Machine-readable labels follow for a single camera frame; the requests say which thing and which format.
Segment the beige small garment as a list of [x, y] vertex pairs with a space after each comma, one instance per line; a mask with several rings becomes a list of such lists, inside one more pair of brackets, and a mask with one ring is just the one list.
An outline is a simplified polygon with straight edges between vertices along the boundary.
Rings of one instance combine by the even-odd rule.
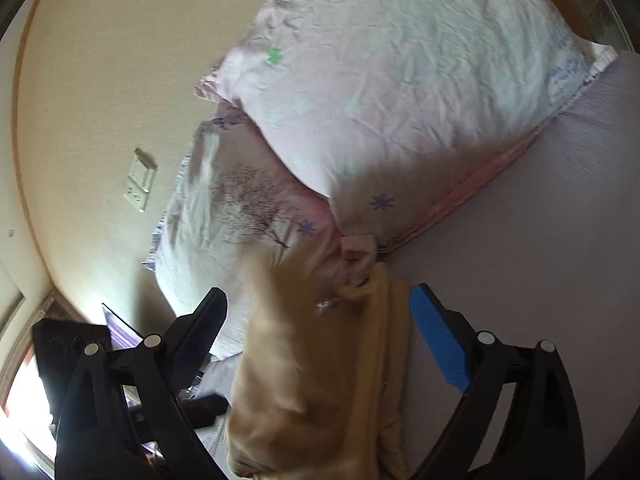
[[247, 479], [405, 479], [401, 398], [409, 292], [372, 266], [359, 286], [322, 283], [320, 255], [247, 249], [255, 305], [231, 389], [230, 470]]

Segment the black flat television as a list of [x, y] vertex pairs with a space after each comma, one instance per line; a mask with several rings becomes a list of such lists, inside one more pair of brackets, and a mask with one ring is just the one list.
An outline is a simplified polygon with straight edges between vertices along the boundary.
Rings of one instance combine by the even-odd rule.
[[106, 304], [102, 304], [102, 311], [110, 332], [110, 341], [104, 350], [111, 355], [113, 362], [129, 364], [132, 352], [142, 343], [143, 337]]

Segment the lavender bed sheet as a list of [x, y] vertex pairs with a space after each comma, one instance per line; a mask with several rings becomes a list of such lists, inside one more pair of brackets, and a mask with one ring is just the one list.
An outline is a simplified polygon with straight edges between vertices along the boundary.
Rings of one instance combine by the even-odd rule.
[[639, 406], [639, 58], [621, 53], [505, 172], [386, 260], [478, 330], [559, 350], [597, 469]]

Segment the white floral pillow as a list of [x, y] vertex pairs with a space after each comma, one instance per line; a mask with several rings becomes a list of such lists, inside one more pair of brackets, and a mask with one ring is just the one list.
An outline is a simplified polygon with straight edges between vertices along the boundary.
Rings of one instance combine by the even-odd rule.
[[192, 312], [213, 287], [224, 291], [228, 314], [210, 348], [220, 360], [243, 349], [253, 298], [240, 259], [255, 242], [277, 259], [295, 246], [317, 249], [322, 285], [348, 280], [326, 200], [292, 176], [247, 114], [220, 104], [196, 130], [143, 263], [175, 315]]

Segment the pink floral pillow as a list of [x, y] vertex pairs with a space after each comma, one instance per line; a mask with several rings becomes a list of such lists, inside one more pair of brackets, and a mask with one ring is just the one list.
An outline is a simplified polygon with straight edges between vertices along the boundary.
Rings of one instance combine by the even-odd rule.
[[615, 60], [551, 0], [267, 0], [204, 76], [346, 235], [392, 250], [528, 148]]

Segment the wall socket plate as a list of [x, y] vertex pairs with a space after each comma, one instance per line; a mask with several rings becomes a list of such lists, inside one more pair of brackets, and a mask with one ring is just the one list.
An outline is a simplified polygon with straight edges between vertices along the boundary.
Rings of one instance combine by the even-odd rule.
[[134, 180], [128, 179], [124, 197], [136, 211], [145, 212], [150, 194]]

